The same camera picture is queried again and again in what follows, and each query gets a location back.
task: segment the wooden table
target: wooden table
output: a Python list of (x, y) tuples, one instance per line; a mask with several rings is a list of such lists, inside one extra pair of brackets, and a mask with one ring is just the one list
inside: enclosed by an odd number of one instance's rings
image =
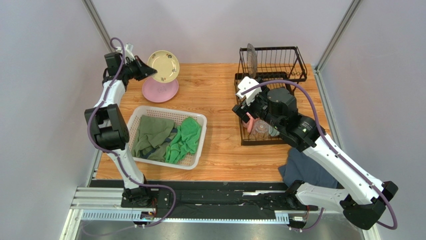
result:
[[(321, 125), (330, 132), (321, 102), (314, 73), (306, 65), (308, 79), (300, 83), (315, 103)], [(136, 162), (148, 180), (177, 181), (252, 181), (279, 182), (277, 168), (287, 162), (290, 146), (286, 144), (241, 146), (239, 119), (232, 112), (236, 104), (234, 75), (235, 63), (181, 64), (178, 77), (179, 91), (170, 101), (152, 103), (142, 95), (144, 81), (131, 80), (124, 94), (120, 110), (129, 121), (138, 106), (155, 106), (200, 113), (207, 117), (207, 131), (202, 154), (193, 170), (182, 170)], [(299, 112), (313, 118), (306, 97), (296, 91)], [(113, 161), (103, 154), (96, 175), (97, 179), (121, 179)]]

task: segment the green cloth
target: green cloth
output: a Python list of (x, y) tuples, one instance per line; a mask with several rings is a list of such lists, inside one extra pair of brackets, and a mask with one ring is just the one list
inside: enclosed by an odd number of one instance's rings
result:
[(177, 164), (187, 153), (195, 154), (200, 139), (201, 126), (192, 117), (177, 126), (177, 135), (166, 148), (165, 162)]
[(143, 115), (140, 117), (131, 155), (145, 158), (150, 153), (147, 159), (164, 162), (166, 149), (177, 135), (172, 132), (173, 128), (176, 128), (175, 121), (171, 119)]

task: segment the black dish rack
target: black dish rack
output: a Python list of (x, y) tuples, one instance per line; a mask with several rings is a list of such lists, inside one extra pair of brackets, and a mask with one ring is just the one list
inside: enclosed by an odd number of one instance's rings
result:
[[(278, 47), (255, 47), (257, 55), (257, 71), (254, 79), (262, 78), (264, 81), (270, 80), (289, 80), (295, 83), (305, 82), (307, 79), (307, 68), (303, 61), (297, 46), (278, 46)], [(238, 84), (241, 80), (249, 76), (253, 70), (249, 69), (248, 63), (248, 49), (239, 49), (239, 64), (238, 72), (235, 74), (235, 93), (238, 92)], [(291, 94), (294, 95), (296, 88), (292, 88), (288, 84), (274, 83), (268, 85), (268, 88), (275, 89), (286, 87)], [(236, 103), (240, 104), (241, 99), (236, 96)], [(243, 146), (257, 146), (257, 145), (273, 145), (284, 144), (285, 142), (279, 136), (269, 136), (267, 139), (255, 139), (243, 127), (239, 121), (239, 132), (241, 136), (241, 145)]]

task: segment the yellow plate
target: yellow plate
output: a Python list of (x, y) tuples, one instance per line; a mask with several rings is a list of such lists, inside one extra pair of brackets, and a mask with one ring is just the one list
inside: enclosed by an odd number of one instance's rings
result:
[(154, 52), (148, 59), (148, 66), (157, 70), (151, 77), (160, 83), (170, 83), (179, 74), (179, 61), (173, 53), (165, 50)]

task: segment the clothing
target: clothing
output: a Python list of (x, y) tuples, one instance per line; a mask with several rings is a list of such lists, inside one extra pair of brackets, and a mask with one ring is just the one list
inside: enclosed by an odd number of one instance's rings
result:
[(166, 148), (165, 162), (177, 164), (185, 156), (195, 154), (201, 135), (201, 126), (192, 117), (183, 120), (177, 126), (177, 135)]
[(136, 131), (131, 155), (135, 158), (164, 162), (166, 148), (177, 133), (175, 121), (143, 115)]
[(282, 181), (290, 187), (295, 180), (325, 188), (337, 187), (338, 181), (312, 158), (296, 148), (288, 151), (287, 165), (278, 168)]

